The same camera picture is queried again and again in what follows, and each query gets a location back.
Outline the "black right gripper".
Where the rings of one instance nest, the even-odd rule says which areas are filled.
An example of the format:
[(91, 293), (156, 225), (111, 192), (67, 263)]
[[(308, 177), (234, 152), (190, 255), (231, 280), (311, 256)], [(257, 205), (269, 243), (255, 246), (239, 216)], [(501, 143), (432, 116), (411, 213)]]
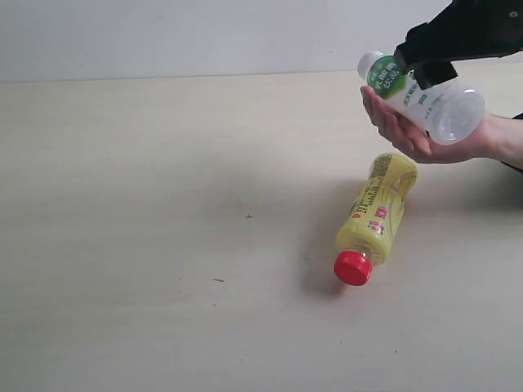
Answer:
[(421, 88), (455, 79), (451, 61), (502, 58), (522, 51), (521, 1), (453, 1), (429, 23), (413, 27), (394, 52)]

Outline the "person's open hand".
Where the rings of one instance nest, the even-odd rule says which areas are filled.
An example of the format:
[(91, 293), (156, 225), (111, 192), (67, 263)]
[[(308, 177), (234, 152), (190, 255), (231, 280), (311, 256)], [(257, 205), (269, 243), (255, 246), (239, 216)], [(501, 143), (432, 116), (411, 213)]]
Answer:
[(454, 145), (438, 145), (425, 131), (388, 108), (371, 87), (360, 89), (363, 106), (380, 136), (401, 153), (423, 164), (461, 163), (474, 158), (494, 158), (497, 153), (500, 118), (486, 114), (480, 126), (465, 140)]

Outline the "person's bare forearm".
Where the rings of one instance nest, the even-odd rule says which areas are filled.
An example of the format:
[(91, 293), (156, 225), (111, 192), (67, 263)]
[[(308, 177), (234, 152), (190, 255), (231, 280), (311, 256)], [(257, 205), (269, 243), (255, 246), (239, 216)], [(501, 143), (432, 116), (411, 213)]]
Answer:
[(489, 156), (522, 172), (522, 114), (514, 118), (492, 116), (489, 129), (492, 136)]

